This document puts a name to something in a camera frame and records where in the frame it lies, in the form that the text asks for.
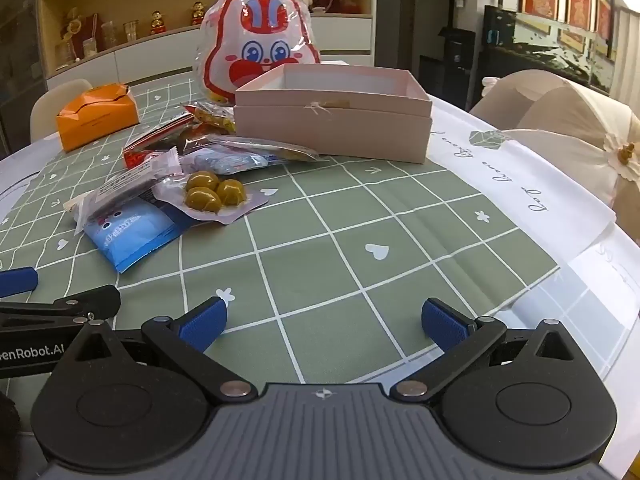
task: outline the cartoon rabbit snack bag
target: cartoon rabbit snack bag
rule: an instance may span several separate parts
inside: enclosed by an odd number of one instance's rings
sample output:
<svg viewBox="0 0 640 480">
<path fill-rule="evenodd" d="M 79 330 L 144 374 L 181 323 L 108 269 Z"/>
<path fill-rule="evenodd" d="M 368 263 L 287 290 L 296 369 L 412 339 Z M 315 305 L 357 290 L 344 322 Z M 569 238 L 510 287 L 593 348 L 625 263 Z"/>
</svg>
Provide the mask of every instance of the cartoon rabbit snack bag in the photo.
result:
<svg viewBox="0 0 640 480">
<path fill-rule="evenodd" d="M 233 104 L 236 89 L 284 63 L 320 63 L 302 0 L 218 0 L 205 14 L 193 69 L 208 98 Z"/>
</svg>

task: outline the red and gold figurine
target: red and gold figurine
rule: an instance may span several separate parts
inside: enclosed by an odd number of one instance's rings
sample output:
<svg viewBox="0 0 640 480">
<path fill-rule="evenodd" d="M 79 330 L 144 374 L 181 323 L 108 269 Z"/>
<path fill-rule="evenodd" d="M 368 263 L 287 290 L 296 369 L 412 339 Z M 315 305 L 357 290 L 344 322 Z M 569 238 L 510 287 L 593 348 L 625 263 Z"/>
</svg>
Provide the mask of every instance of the red and gold figurine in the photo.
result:
<svg viewBox="0 0 640 480">
<path fill-rule="evenodd" d="M 202 2 L 195 2 L 193 4 L 193 11 L 191 12 L 191 25 L 199 25 L 204 19 L 204 5 Z"/>
<path fill-rule="evenodd" d="M 162 14 L 160 14 L 160 11 L 155 10 L 151 17 L 151 33 L 162 34 L 163 32 L 166 32 L 166 27 L 164 26 L 164 20 L 162 20 Z"/>
</svg>

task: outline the blue gripper pad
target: blue gripper pad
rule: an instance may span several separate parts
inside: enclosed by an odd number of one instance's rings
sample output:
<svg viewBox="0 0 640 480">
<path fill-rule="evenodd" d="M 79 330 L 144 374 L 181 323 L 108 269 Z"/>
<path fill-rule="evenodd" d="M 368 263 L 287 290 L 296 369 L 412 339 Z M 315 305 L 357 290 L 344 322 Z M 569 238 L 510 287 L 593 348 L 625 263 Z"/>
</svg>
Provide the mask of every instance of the blue gripper pad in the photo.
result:
<svg viewBox="0 0 640 480">
<path fill-rule="evenodd" d="M 178 330 L 178 337 L 204 352 L 222 334 L 226 326 L 226 303 L 220 298 L 212 298 L 211 304 L 201 304 L 194 317 L 185 322 Z"/>
<path fill-rule="evenodd" d="M 0 272 L 0 298 L 29 292 L 38 286 L 38 273 L 33 267 Z"/>
<path fill-rule="evenodd" d="M 465 323 L 454 318 L 449 312 L 433 301 L 427 300 L 422 306 L 422 330 L 433 339 L 443 352 L 464 341 L 468 336 Z"/>
</svg>

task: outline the cartoon blue eye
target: cartoon blue eye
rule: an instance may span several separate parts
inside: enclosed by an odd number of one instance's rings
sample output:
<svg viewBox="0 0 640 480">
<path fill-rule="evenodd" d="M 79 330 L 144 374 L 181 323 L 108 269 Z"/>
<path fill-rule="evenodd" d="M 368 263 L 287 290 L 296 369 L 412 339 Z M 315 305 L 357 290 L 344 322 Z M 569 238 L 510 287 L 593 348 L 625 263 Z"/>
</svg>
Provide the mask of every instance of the cartoon blue eye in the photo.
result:
<svg viewBox="0 0 640 480">
<path fill-rule="evenodd" d="M 262 46 L 257 41 L 247 41 L 242 47 L 242 59 L 260 63 L 262 60 Z"/>
<path fill-rule="evenodd" d="M 271 60 L 282 61 L 283 59 L 287 59 L 290 55 L 291 51 L 289 49 L 289 45 L 284 41 L 276 41 L 271 45 Z"/>
</svg>

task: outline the green checkered tablecloth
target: green checkered tablecloth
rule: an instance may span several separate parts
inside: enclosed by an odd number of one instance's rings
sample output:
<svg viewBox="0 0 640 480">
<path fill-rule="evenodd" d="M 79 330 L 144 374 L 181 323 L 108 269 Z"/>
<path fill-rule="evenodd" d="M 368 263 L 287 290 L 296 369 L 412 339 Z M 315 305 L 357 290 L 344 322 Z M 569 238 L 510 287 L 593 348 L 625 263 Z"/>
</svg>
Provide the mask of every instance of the green checkered tablecloth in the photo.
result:
<svg viewBox="0 0 640 480">
<path fill-rule="evenodd" d="M 420 308 L 436 296 L 472 317 L 494 312 L 556 263 L 492 202 L 453 173 L 331 157 L 241 174 L 270 202 L 229 226 L 203 224 L 118 275 L 62 211 L 124 170 L 127 141 L 194 100 L 190 74 L 134 88 L 141 124 L 69 154 L 32 181 L 0 224 L 2 269 L 33 266 L 21 301 L 50 302 L 112 283 L 114 320 L 138 328 L 178 317 L 215 294 L 226 331 L 207 354 L 261 388 L 267 381 L 364 381 L 433 347 Z M 28 424 L 46 375 L 12 379 Z"/>
</svg>

